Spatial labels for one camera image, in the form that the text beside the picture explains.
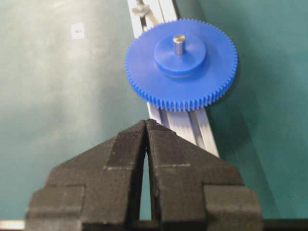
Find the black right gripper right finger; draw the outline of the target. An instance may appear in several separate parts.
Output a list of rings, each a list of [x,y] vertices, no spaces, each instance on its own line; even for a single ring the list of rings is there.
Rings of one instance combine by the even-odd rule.
[[[163,231],[260,231],[257,194],[239,170],[170,129],[146,122],[152,211]]]

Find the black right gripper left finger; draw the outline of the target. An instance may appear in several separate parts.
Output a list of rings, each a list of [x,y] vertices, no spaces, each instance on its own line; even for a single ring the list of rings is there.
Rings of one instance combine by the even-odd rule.
[[[123,231],[139,218],[144,120],[54,167],[31,197],[27,231]]]

